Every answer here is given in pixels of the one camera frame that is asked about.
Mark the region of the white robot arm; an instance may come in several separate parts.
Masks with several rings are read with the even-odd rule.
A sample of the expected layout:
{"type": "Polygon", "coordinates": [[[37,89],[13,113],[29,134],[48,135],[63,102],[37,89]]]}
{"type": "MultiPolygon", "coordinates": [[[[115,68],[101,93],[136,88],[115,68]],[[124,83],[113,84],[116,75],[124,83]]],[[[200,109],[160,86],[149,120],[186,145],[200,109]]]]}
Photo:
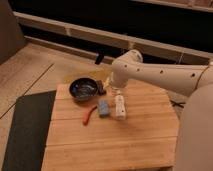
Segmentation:
{"type": "Polygon", "coordinates": [[[173,171],[213,171],[213,65],[147,64],[138,50],[112,62],[110,83],[136,79],[188,97],[180,117],[173,171]]]}

